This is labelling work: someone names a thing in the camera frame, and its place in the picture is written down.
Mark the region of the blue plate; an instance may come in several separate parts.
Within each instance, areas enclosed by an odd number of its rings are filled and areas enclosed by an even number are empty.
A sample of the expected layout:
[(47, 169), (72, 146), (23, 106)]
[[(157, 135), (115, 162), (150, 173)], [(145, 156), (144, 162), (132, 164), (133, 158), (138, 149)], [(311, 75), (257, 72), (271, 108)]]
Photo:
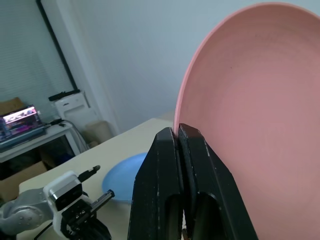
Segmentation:
[(116, 164), (104, 177), (102, 191), (114, 192), (112, 200), (117, 203), (131, 204), (136, 175), (147, 153), (130, 156)]

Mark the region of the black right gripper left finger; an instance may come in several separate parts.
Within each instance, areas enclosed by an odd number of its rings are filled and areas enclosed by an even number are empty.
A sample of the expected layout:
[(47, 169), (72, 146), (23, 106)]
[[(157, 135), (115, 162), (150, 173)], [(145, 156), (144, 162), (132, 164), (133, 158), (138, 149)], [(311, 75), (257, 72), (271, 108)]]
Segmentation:
[(181, 240), (183, 193), (178, 145), (165, 127), (136, 174), (127, 240)]

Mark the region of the white side desk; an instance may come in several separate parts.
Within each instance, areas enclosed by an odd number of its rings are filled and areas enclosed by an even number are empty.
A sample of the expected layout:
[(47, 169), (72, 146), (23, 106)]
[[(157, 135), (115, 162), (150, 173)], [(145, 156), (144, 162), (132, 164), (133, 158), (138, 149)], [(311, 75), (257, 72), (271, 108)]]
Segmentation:
[(6, 162), (14, 157), (24, 154), (25, 152), (40, 147), (60, 137), (66, 137), (71, 150), (73, 151), (74, 155), (77, 156), (80, 154), (80, 149), (78, 148), (78, 145), (73, 138), (72, 130), (73, 126), (70, 123), (65, 123), (65, 126), (51, 126), (46, 130), (45, 135), (21, 143), (9, 150), (0, 153), (0, 163)]

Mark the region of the beige bin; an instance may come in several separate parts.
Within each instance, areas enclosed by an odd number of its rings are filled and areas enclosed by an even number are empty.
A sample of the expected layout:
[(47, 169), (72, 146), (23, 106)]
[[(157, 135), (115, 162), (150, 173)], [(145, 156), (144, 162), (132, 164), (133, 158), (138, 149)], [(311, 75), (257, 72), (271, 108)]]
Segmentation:
[(91, 147), (100, 145), (114, 137), (107, 121), (93, 121), (85, 125), (83, 134)]

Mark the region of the brown cardboard box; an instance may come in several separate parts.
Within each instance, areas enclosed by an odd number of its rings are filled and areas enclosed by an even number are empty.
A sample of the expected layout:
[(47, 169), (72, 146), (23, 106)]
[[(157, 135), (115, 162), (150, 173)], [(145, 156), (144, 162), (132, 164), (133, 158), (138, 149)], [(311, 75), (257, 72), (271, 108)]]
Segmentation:
[(0, 115), (11, 113), (23, 108), (24, 106), (24, 103), (19, 97), (15, 97), (7, 101), (0, 101)]

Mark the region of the white box-shaped appliance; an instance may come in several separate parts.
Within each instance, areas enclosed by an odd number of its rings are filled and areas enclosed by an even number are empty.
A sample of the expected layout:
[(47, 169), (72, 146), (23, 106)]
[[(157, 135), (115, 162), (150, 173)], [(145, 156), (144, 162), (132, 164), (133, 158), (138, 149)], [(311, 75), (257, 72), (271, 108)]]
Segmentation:
[(54, 106), (63, 120), (72, 122), (81, 132), (86, 125), (99, 120), (95, 110), (89, 107), (86, 97), (82, 92), (65, 96), (54, 101)]

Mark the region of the large cardboard box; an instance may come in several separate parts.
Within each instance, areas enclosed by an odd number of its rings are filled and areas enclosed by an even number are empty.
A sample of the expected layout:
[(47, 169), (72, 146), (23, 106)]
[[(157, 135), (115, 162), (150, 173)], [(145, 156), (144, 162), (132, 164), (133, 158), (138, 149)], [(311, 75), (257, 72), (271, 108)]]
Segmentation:
[(0, 199), (5, 202), (14, 200), (19, 195), (19, 185), (33, 177), (41, 175), (47, 171), (42, 161), (33, 164), (24, 170), (0, 180)]

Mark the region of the black bar-shaped device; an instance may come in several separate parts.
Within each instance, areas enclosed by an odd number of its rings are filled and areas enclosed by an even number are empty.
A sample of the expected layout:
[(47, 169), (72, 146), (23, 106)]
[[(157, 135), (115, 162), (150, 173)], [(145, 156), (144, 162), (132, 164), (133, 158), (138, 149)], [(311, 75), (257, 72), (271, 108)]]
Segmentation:
[(72, 91), (62, 91), (58, 94), (55, 94), (55, 95), (52, 95), (50, 97), (48, 97), (48, 100), (50, 102), (54, 102), (54, 101), (57, 101), (57, 100), (60, 100), (64, 97), (67, 97), (67, 96), (70, 96), (70, 95), (74, 95), (74, 94), (78, 94), (80, 93), (81, 91), (79, 89), (76, 89), (76, 90), (72, 90)]

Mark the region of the open laptop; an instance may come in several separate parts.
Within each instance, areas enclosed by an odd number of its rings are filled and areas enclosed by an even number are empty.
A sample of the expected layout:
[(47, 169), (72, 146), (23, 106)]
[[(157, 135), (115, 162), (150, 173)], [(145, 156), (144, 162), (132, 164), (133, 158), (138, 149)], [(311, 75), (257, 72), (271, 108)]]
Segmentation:
[(0, 115), (0, 153), (46, 134), (34, 105)]

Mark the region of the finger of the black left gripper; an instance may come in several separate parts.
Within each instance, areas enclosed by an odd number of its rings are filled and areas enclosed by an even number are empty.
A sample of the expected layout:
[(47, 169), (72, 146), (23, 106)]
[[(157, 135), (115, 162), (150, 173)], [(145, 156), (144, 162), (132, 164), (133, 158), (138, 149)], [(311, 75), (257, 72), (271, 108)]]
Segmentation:
[(110, 189), (97, 200), (95, 200), (91, 205), (91, 212), (97, 212), (102, 206), (104, 206), (109, 200), (115, 196), (115, 193)]
[(84, 182), (86, 180), (88, 180), (90, 177), (92, 177), (93, 175), (95, 175), (97, 173), (97, 171), (99, 171), (101, 168), (100, 165), (96, 165), (94, 167), (92, 167), (89, 170), (86, 170), (84, 172), (82, 172), (79, 176), (78, 176), (78, 180), (80, 182)]

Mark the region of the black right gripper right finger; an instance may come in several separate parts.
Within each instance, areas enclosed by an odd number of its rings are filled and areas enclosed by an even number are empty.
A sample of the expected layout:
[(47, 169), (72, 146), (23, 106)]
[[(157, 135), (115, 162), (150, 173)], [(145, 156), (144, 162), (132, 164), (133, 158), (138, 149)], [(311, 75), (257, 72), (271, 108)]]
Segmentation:
[(259, 240), (233, 175), (200, 131), (181, 124), (177, 142), (189, 240)]

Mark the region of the pink plate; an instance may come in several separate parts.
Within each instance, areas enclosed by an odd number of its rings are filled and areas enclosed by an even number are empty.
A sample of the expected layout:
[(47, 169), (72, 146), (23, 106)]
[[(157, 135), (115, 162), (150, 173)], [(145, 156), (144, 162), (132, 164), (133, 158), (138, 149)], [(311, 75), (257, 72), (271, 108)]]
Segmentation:
[(320, 15), (267, 2), (222, 20), (185, 72), (179, 124), (228, 167), (259, 240), (320, 240)]

